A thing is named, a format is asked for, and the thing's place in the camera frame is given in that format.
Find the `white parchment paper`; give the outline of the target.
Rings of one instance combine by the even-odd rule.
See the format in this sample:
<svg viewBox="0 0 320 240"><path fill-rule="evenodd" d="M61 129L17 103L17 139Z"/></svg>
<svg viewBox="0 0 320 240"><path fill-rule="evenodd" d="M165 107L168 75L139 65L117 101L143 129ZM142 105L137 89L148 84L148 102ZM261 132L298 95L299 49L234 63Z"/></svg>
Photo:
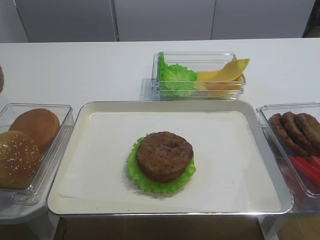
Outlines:
<svg viewBox="0 0 320 240"><path fill-rule="evenodd" d="M93 113L58 192L65 197L208 212L271 212L281 207L244 115L215 113ZM193 147L196 172L174 195L138 190L123 170L140 137L168 131Z"/></svg>

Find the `clear patty tomato container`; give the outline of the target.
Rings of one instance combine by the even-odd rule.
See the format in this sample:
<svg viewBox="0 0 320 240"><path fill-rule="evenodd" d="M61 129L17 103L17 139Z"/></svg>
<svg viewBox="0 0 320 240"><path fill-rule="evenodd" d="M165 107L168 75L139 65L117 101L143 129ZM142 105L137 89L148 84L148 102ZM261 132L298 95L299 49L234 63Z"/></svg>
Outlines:
<svg viewBox="0 0 320 240"><path fill-rule="evenodd" d="M289 156L294 158L300 157L310 164L310 157L312 155L308 155L307 157L297 156L295 153L288 150L279 141L268 120L274 114L281 114L282 116L284 113L292 112L296 115L301 113L309 114L320 122L319 103L265 105L258 108L256 111L264 135L273 151L283 178L293 195L295 210L297 212L318 213L320 211L320 185L317 185L300 172L289 158Z"/></svg>

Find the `yellow cheese slice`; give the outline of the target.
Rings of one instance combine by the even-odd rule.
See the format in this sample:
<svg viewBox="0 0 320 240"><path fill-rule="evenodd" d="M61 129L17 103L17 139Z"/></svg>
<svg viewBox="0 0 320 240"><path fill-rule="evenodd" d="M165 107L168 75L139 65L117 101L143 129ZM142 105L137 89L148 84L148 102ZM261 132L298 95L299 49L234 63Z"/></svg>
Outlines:
<svg viewBox="0 0 320 240"><path fill-rule="evenodd" d="M199 81L195 89L207 98L234 99L243 93L241 81Z"/></svg>
<svg viewBox="0 0 320 240"><path fill-rule="evenodd" d="M243 74L249 62L249 58L237 59L217 71L198 71L196 79L198 82L232 82Z"/></svg>

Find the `clear plastic bun container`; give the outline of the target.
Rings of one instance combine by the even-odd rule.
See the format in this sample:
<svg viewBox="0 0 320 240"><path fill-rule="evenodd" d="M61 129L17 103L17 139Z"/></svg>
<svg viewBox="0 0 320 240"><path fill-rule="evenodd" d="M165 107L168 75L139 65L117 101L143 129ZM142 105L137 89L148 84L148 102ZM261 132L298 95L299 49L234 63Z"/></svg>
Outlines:
<svg viewBox="0 0 320 240"><path fill-rule="evenodd" d="M60 164L74 127L73 110L69 105L9 103L0 112L0 134L9 130L15 119L33 109L47 109L59 119L60 128L51 146L41 154L41 164L27 188L1 188L0 203L2 205L33 206L42 195L46 187L53 182L53 177Z"/></svg>

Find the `brown meat patty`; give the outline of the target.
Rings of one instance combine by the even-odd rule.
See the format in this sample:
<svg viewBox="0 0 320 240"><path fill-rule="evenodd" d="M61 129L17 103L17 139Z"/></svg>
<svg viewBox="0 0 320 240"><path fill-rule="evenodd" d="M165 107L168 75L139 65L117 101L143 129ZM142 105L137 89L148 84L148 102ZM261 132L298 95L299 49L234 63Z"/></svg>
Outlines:
<svg viewBox="0 0 320 240"><path fill-rule="evenodd" d="M319 149L320 123L318 122L318 120L307 113L299 113L294 117L294 119L296 124L302 130L308 140Z"/></svg>
<svg viewBox="0 0 320 240"><path fill-rule="evenodd" d="M268 123L270 124L273 132L281 144L284 145L289 151L296 154L298 157L308 157L309 153L301 146L296 144L287 134L283 124L281 123L281 116L282 115L280 113L276 113L269 118Z"/></svg>
<svg viewBox="0 0 320 240"><path fill-rule="evenodd" d="M280 121L285 131L291 140L305 150L309 156L319 156L320 150L308 140L303 131L298 127L295 122L295 116L296 114L289 111L280 117Z"/></svg>

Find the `white table leg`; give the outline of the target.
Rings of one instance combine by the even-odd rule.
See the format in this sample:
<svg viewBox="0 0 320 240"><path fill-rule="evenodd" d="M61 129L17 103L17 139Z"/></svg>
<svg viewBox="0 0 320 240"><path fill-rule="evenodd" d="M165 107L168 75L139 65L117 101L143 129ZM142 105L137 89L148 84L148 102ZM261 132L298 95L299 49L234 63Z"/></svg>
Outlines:
<svg viewBox="0 0 320 240"><path fill-rule="evenodd" d="M257 219L265 240L279 240L278 231L288 220L279 215L259 216Z"/></svg>

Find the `green lettuce leaf in container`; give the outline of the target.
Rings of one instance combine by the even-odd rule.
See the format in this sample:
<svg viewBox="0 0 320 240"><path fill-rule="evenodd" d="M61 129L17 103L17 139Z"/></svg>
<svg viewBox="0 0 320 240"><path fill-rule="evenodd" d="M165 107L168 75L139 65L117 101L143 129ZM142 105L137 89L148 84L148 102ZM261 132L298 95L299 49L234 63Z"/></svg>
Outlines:
<svg viewBox="0 0 320 240"><path fill-rule="evenodd" d="M168 65L164 52L158 56L158 81L162 95L165 97L183 98L196 90L197 74L180 64Z"/></svg>

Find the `brown burger patty on tray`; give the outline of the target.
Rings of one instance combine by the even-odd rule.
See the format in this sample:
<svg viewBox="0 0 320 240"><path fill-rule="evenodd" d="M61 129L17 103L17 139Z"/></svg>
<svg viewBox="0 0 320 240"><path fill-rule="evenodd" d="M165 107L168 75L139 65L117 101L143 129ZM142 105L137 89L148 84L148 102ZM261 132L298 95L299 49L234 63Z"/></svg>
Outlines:
<svg viewBox="0 0 320 240"><path fill-rule="evenodd" d="M147 135L135 154L137 164L151 176L181 176L194 158L192 145L168 131Z"/></svg>

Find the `yellow cheese slice lower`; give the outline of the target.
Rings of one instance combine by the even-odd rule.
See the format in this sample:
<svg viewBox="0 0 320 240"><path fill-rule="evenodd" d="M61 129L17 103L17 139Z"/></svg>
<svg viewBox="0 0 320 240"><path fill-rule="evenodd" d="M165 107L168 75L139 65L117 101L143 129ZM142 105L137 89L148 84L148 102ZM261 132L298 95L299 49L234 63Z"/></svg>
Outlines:
<svg viewBox="0 0 320 240"><path fill-rule="evenodd" d="M199 81L195 89L207 98L234 99L243 93L241 81Z"/></svg>

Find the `clear lettuce cheese container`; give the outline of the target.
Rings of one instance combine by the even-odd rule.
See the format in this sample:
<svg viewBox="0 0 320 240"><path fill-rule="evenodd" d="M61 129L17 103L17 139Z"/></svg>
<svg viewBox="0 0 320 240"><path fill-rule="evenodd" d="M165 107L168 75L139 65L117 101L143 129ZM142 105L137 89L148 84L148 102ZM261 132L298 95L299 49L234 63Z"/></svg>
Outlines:
<svg viewBox="0 0 320 240"><path fill-rule="evenodd" d="M238 100L244 92L244 86L246 84L245 76L242 74L234 82L242 82L243 92L238 95L237 98L210 98L205 97L199 90L195 90L186 97L166 97L162 95L160 90L159 76L158 76L158 57L159 53L156 53L153 57L152 76L151 76L151 92L152 95L160 101L168 100ZM187 67L194 72L209 72L218 71L224 68L224 66L237 60L236 55L233 52L164 52L164 61L168 65L179 64Z"/></svg>

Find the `green lettuce leaf on tray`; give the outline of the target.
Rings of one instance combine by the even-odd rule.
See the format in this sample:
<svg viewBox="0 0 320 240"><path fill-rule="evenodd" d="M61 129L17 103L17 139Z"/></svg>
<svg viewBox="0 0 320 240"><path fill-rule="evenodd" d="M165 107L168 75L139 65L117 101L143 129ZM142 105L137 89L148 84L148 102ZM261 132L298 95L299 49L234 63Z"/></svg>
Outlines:
<svg viewBox="0 0 320 240"><path fill-rule="evenodd" d="M161 183L151 180L147 177L142 170L138 166L138 162L136 160L136 153L142 141L146 137L140 137L137 141L132 145L133 148L128 155L126 160L127 164L127 173L128 176L136 186L147 193L154 193L154 194L175 194L180 191L192 178L194 173L196 172L196 166L194 162L194 158L192 159L191 163L187 166L184 173L179 176L177 179L168 182L168 183Z"/></svg>

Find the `flat bun bottom half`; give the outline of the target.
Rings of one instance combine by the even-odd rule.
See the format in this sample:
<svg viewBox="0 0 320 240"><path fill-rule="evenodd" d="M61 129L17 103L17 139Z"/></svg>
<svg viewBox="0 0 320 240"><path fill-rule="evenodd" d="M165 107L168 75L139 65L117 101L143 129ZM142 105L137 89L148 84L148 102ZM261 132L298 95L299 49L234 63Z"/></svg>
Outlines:
<svg viewBox="0 0 320 240"><path fill-rule="evenodd" d="M49 149L60 129L55 113L45 108L36 108L19 115L11 124L10 131L19 131L29 136L43 154Z"/></svg>

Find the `silver metal tray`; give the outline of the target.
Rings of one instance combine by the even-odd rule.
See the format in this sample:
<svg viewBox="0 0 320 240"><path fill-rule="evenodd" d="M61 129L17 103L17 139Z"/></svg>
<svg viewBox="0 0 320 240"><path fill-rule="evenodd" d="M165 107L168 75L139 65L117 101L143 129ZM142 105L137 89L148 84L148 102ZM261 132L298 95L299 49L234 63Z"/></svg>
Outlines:
<svg viewBox="0 0 320 240"><path fill-rule="evenodd" d="M192 208L170 208L141 203L107 201L63 196L59 187L67 173L81 129L94 113L224 113L239 112L244 115L262 161L272 181L280 208L273 211L206 211ZM65 150L56 177L47 198L48 208L57 215L105 215L105 216L152 216L152 215L276 215L285 214L293 207L293 197L280 172L277 161L265 138L262 127L252 106L241 100L175 100L175 101L96 101L85 104L79 111L73 132Z"/></svg>

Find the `sesame bun top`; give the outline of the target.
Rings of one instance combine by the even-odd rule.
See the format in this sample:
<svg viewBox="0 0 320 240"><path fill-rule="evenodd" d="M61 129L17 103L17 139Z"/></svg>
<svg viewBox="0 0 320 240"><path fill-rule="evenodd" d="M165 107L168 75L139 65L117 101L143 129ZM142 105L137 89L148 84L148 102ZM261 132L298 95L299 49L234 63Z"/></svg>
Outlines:
<svg viewBox="0 0 320 240"><path fill-rule="evenodd" d="M4 73L3 73L3 69L0 66L0 93L2 93L3 89L4 89Z"/></svg>
<svg viewBox="0 0 320 240"><path fill-rule="evenodd" d="M26 189L41 164L41 154L34 141L20 131L0 134L0 187Z"/></svg>

